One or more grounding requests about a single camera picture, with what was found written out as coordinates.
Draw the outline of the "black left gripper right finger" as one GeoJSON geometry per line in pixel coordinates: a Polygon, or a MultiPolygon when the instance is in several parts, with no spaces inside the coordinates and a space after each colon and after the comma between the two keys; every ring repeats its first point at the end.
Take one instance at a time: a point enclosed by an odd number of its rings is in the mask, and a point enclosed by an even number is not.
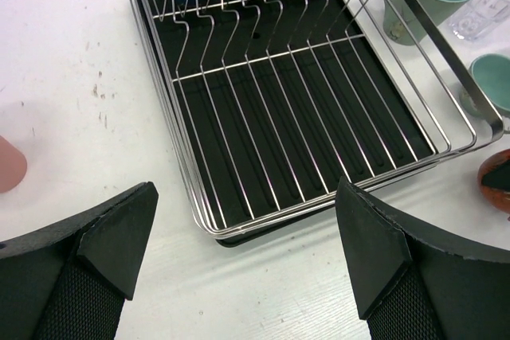
{"type": "Polygon", "coordinates": [[[450,233],[339,180],[335,212],[373,339],[507,339],[509,252],[450,233]]]}

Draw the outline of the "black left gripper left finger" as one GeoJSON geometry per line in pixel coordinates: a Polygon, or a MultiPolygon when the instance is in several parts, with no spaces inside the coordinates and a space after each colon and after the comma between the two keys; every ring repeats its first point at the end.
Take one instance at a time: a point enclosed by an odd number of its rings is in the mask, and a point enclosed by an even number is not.
{"type": "Polygon", "coordinates": [[[133,298],[159,194],[142,182],[1,243],[3,339],[113,339],[133,298]]]}

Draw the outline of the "small mint green cup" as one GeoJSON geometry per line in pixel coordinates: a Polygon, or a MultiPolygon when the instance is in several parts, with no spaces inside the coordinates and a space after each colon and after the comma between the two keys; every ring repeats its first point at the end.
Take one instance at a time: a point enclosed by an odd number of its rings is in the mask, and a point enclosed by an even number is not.
{"type": "Polygon", "coordinates": [[[503,117],[509,117],[509,57],[488,53],[476,58],[469,72],[503,117]]]}

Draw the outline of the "clear glass tumbler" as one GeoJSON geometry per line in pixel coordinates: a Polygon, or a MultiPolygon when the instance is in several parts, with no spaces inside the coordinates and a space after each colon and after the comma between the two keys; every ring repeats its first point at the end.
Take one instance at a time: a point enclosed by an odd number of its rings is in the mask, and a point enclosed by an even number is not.
{"type": "Polygon", "coordinates": [[[476,41],[507,19],[509,0],[470,0],[449,19],[449,27],[458,39],[476,41]]]}

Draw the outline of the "pink plastic tumbler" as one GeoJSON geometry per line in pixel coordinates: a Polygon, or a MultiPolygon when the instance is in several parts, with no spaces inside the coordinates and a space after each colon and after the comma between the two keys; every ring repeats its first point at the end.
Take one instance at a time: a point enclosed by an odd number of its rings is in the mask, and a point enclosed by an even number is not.
{"type": "Polygon", "coordinates": [[[25,155],[3,136],[0,150],[0,182],[1,193],[16,187],[25,177],[27,160],[25,155]]]}

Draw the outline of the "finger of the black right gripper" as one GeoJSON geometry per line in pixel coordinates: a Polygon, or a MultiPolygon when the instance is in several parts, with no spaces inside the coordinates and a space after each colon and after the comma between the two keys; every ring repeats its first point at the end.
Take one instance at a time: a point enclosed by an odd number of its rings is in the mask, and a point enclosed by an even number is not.
{"type": "Polygon", "coordinates": [[[486,160],[481,165],[481,192],[509,192],[509,161],[486,160]]]}

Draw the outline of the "red orange glazed cup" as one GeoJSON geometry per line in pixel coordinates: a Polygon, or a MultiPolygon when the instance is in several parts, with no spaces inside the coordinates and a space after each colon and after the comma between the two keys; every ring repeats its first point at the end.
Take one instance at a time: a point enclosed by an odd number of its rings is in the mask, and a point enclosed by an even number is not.
{"type": "Polygon", "coordinates": [[[480,165],[477,184],[493,207],[509,214],[509,149],[495,153],[480,165]]]}

